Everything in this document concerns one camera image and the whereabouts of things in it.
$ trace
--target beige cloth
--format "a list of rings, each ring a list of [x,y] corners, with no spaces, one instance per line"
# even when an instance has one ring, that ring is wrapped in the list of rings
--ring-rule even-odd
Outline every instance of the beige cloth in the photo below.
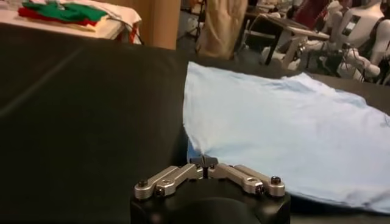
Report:
[[[248,1],[208,0],[206,21],[197,43],[198,54],[229,59],[234,50]]]

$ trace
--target red cloth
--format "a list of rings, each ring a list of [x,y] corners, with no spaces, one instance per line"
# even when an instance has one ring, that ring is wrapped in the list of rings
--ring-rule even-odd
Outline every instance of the red cloth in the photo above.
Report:
[[[30,18],[30,19],[40,19],[43,21],[52,21],[52,22],[58,22],[58,23],[64,23],[64,24],[77,24],[81,26],[91,25],[95,26],[98,22],[97,21],[91,21],[89,19],[85,19],[83,21],[62,21],[60,19],[50,18],[47,16],[43,16],[41,14],[38,14],[36,11],[27,9],[27,8],[19,8],[18,10],[19,16]]]
[[[329,0],[305,0],[295,16],[295,21],[313,29],[317,20],[326,14],[329,2]]]

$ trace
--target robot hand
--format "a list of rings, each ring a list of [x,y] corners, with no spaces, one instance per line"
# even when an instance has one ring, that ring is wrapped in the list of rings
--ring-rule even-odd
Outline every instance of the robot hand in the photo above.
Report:
[[[347,50],[344,58],[345,62],[341,63],[339,66],[340,75],[348,74],[349,77],[361,80],[362,78],[376,77],[380,73],[380,68],[376,65],[373,65],[368,59],[360,56],[357,49]]]

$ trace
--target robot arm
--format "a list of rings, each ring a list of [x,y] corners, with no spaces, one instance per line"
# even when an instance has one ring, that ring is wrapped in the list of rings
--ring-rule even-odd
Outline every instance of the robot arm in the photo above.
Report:
[[[357,49],[349,49],[344,55],[344,62],[340,64],[338,72],[342,77],[363,80],[378,76],[380,68],[360,56]]]
[[[380,74],[377,66],[390,53],[390,20],[382,21],[377,29],[376,41],[372,48],[370,60],[359,55],[357,49],[349,49],[344,55],[345,61],[340,64],[338,72],[342,77],[373,78]]]

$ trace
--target folded clothes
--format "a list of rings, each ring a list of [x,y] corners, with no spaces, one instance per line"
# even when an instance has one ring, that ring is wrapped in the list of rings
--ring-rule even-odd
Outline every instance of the folded clothes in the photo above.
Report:
[[[188,65],[193,149],[284,179],[291,194],[390,214],[390,117],[306,74],[264,79]]]
[[[32,9],[27,9],[27,8],[19,8],[18,10],[19,16],[29,18],[29,19],[39,19],[43,21],[49,21],[49,22],[57,22],[57,23],[63,23],[63,24],[77,24],[81,26],[95,26],[98,22],[96,21],[91,21],[89,19],[84,19],[81,21],[64,21],[60,19],[55,19],[55,18],[50,18],[47,16],[43,16],[41,14],[38,14],[36,11]]]
[[[105,11],[74,3],[60,5],[57,2],[48,2],[47,4],[24,2],[22,5],[27,9],[36,11],[40,15],[67,22],[83,21],[85,19],[99,21],[103,16],[107,15]]]

